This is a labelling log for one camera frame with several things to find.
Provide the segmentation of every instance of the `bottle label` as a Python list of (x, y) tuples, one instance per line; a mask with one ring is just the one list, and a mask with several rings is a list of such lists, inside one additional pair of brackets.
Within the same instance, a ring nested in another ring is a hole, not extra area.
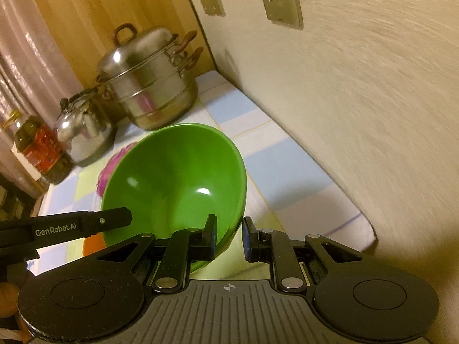
[(38, 129), (35, 139), (22, 153), (37, 171), (43, 174), (56, 163), (63, 150), (53, 131), (43, 125)]

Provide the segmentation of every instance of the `kettle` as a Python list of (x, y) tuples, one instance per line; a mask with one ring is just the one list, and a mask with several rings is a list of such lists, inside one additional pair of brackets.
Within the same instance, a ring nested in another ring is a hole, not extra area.
[(57, 139), (79, 166), (102, 157), (113, 145), (116, 127), (98, 104), (97, 88), (62, 98), (61, 114), (54, 124)]

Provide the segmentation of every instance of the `circular black cover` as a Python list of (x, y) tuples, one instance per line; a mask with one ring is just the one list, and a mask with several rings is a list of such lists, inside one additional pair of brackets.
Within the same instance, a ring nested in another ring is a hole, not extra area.
[(341, 265), (313, 297), (318, 313), (336, 330), (372, 341), (405, 340), (428, 330), (438, 298), (426, 281), (388, 265), (373, 270), (359, 262)]
[(84, 273), (59, 268), (30, 280), (18, 305), (34, 333), (55, 341), (88, 341), (131, 322), (142, 308), (142, 286), (128, 269), (104, 264)]

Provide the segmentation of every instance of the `pot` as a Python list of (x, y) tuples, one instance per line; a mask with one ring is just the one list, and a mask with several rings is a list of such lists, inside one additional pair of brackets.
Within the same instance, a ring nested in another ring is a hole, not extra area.
[[(120, 43), (118, 36), (123, 29), (129, 29), (132, 35)], [(189, 70), (196, 65), (203, 48), (197, 48), (190, 56), (185, 52), (196, 35), (196, 31), (187, 33), (179, 44), (178, 35), (163, 27), (141, 34), (130, 23), (118, 27), (113, 34), (116, 48), (98, 66), (98, 82), (105, 89), (105, 98), (120, 102), (132, 122), (147, 130), (183, 115), (197, 96), (196, 81)]]
[(95, 162), (113, 145), (116, 129), (96, 100), (97, 90), (85, 89), (61, 99), (54, 125), (57, 139), (80, 166)]

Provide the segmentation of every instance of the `purple stripe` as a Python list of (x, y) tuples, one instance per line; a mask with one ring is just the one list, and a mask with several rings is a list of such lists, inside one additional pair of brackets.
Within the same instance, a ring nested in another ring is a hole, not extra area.
[(329, 235), (331, 235), (333, 233), (336, 233), (338, 230), (343, 229), (343, 227), (349, 225), (352, 221), (354, 221), (355, 219), (359, 218), (361, 215), (362, 215), (362, 213), (359, 213), (358, 215), (355, 215), (354, 217), (352, 217), (349, 220), (347, 220), (344, 224), (341, 224), (338, 227), (336, 227), (335, 229), (333, 229), (331, 232), (323, 234), (323, 236), (328, 237)]

